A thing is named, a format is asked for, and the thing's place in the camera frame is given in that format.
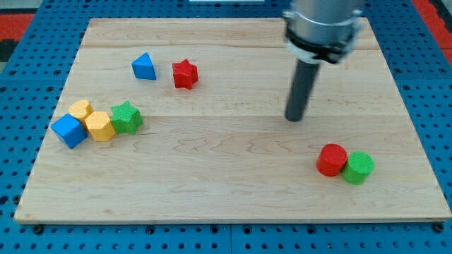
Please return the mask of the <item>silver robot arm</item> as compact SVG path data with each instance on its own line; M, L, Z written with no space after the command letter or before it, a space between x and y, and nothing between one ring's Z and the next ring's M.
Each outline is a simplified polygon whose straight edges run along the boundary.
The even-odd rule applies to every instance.
M354 48L362 0L292 0L282 12L285 43L299 60L336 64Z

